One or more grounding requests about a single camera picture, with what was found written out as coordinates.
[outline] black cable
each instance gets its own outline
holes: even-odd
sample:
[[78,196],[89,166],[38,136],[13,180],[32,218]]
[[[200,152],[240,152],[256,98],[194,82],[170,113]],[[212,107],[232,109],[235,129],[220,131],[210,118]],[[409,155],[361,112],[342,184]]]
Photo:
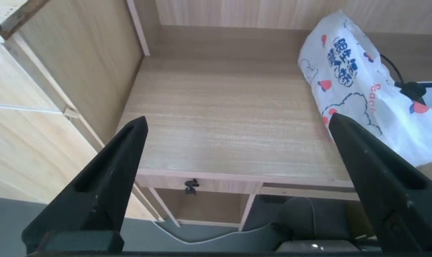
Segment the black cable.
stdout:
[[381,54],[381,57],[382,57],[384,60],[386,60],[386,61],[388,62],[388,64],[390,64],[390,65],[392,66],[392,68],[395,70],[396,74],[398,75],[398,78],[399,78],[400,81],[401,81],[402,86],[405,85],[405,84],[404,84],[403,77],[401,76],[400,71],[396,68],[395,64],[393,64],[393,62],[392,62],[389,58],[387,58],[386,56],[384,56],[383,54]]

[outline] desk surface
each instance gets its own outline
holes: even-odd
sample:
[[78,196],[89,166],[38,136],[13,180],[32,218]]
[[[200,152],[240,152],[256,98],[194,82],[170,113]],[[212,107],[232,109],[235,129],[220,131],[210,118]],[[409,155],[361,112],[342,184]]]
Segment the desk surface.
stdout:
[[179,35],[159,37],[121,118],[120,126],[148,121],[139,173],[352,187],[296,63],[306,34],[284,36],[285,48],[264,42],[270,54],[258,40],[243,42],[249,35],[235,37],[244,47],[222,42],[223,53],[210,33],[191,46]]

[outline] drawer handle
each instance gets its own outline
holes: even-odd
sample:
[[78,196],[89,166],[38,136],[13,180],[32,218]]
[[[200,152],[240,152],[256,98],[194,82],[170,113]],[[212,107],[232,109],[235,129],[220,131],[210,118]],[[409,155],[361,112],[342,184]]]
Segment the drawer handle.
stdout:
[[199,182],[196,180],[196,178],[194,178],[194,179],[191,180],[191,181],[186,181],[186,182],[184,183],[184,185],[186,186],[186,189],[184,189],[184,193],[185,193],[185,194],[193,194],[193,195],[196,195],[196,190],[195,190],[195,188],[200,186],[200,184],[199,184]]

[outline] wooden panel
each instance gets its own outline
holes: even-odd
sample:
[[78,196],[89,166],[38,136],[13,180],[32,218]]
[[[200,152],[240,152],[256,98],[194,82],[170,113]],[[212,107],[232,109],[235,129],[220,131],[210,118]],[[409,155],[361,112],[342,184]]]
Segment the wooden panel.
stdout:
[[[162,26],[153,57],[297,62],[309,31]],[[406,80],[432,81],[432,35],[368,34]]]
[[142,56],[125,1],[52,0],[19,31],[107,143]]
[[[119,124],[148,120],[139,174],[352,187],[297,65],[307,32],[177,29],[162,27]],[[432,35],[374,35],[407,79],[432,80]]]
[[317,189],[279,188],[272,186],[264,186],[261,189],[260,194],[360,201],[356,192],[338,192]]
[[179,194],[174,191],[163,189],[156,190],[155,188],[149,188],[149,190],[156,198],[156,200],[160,203],[161,207],[165,210],[166,214],[173,221],[173,223],[176,226],[180,227],[181,225],[176,220],[176,217],[172,212],[179,209],[179,205],[181,204],[181,198],[179,197]]
[[142,188],[137,183],[133,185],[133,195],[147,208],[148,212],[154,217],[155,221],[164,221],[167,217],[165,209],[157,201],[156,197],[152,194],[149,188]]
[[324,16],[343,9],[364,31],[432,34],[432,0],[156,0],[156,3],[162,25],[313,29]]
[[48,0],[1,0],[0,43],[7,40],[28,21]]
[[28,198],[48,203],[94,156],[63,114],[0,109],[0,182]]
[[241,195],[241,200],[239,203],[239,213],[241,214],[241,223],[239,224],[238,231],[243,230],[244,224],[246,224],[247,217],[251,212],[251,207],[255,198],[256,198],[255,194]]
[[1,44],[0,106],[58,111],[55,104]]
[[156,191],[179,222],[234,227],[238,227],[241,222],[241,194],[199,192],[186,195],[169,189]]
[[139,173],[350,181],[296,60],[145,59],[120,125],[141,115]]
[[154,47],[161,27],[156,2],[150,0],[127,0],[127,3],[144,55],[149,56],[149,49]]
[[[173,176],[137,175],[136,182],[140,186],[152,188],[178,189],[184,192],[186,181],[194,178],[180,178]],[[227,181],[210,178],[197,178],[199,187],[197,191],[221,193],[258,193],[262,183],[249,181]]]

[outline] white plastic bag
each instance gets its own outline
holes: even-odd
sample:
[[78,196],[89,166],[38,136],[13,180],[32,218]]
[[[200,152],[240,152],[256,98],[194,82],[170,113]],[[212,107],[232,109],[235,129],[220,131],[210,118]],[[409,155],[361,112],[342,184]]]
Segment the white plastic bag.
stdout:
[[432,109],[396,88],[376,47],[342,11],[323,18],[298,59],[328,129],[351,117],[414,166],[432,162]]

